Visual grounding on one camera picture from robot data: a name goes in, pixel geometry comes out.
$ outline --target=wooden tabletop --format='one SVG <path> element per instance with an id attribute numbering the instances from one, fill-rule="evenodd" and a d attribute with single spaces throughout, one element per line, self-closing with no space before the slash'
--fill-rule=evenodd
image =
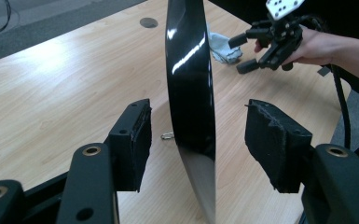
<path id="1" fill-rule="evenodd" d="M 211 32 L 250 26 L 205 1 Z M 149 98 L 153 142 L 140 193 L 119 192 L 121 223 L 205 223 L 173 140 L 165 72 L 167 1 L 148 0 L 0 60 L 0 180 L 24 189 L 69 169 L 73 153 L 102 142 L 126 106 Z M 158 21 L 144 28 L 142 18 Z M 259 58 L 254 42 L 242 61 Z M 329 143 L 340 116 L 331 75 L 318 66 L 257 70 L 212 59 L 216 117 L 216 223 L 296 223 L 299 194 L 275 191 L 244 143 L 249 99 L 267 101 Z"/>

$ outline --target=black bracket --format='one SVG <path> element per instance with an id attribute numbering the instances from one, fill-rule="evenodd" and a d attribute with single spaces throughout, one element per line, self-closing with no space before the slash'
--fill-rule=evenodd
<path id="1" fill-rule="evenodd" d="M 311 146 L 311 133 L 275 105 L 250 100 L 245 142 L 272 186 L 298 193 L 310 224 L 359 223 L 359 157 L 347 148 Z"/>
<path id="2" fill-rule="evenodd" d="M 67 173 L 23 191 L 0 180 L 0 223 L 119 223 L 117 191 L 139 191 L 151 146 L 148 99 L 134 102 L 103 143 L 79 148 Z"/>

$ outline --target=small metal clip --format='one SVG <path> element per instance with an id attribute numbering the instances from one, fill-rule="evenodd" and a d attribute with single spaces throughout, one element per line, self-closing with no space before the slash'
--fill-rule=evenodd
<path id="1" fill-rule="evenodd" d="M 162 136 L 161 136 L 161 139 L 162 140 L 169 140 L 169 139 L 172 139 L 174 138 L 175 136 L 173 135 L 173 133 L 164 133 Z"/>

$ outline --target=finger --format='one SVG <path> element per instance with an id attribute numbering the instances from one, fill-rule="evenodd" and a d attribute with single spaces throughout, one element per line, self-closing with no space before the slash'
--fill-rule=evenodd
<path id="1" fill-rule="evenodd" d="M 258 53 L 262 50 L 263 48 L 261 48 L 260 46 L 260 42 L 258 42 L 258 40 L 255 42 L 255 52 Z"/>

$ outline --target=gray carpet floor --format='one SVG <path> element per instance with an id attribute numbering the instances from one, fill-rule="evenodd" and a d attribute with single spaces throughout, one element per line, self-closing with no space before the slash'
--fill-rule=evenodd
<path id="1" fill-rule="evenodd" d="M 347 104 L 351 123 L 351 150 L 356 150 L 359 148 L 359 94 L 355 91 L 351 91 Z M 331 143 L 344 146 L 344 124 L 342 116 L 338 122 Z"/>
<path id="2" fill-rule="evenodd" d="M 8 0 L 11 18 L 0 32 L 0 59 L 68 33 L 145 0 Z M 0 27 L 7 21 L 0 0 Z"/>

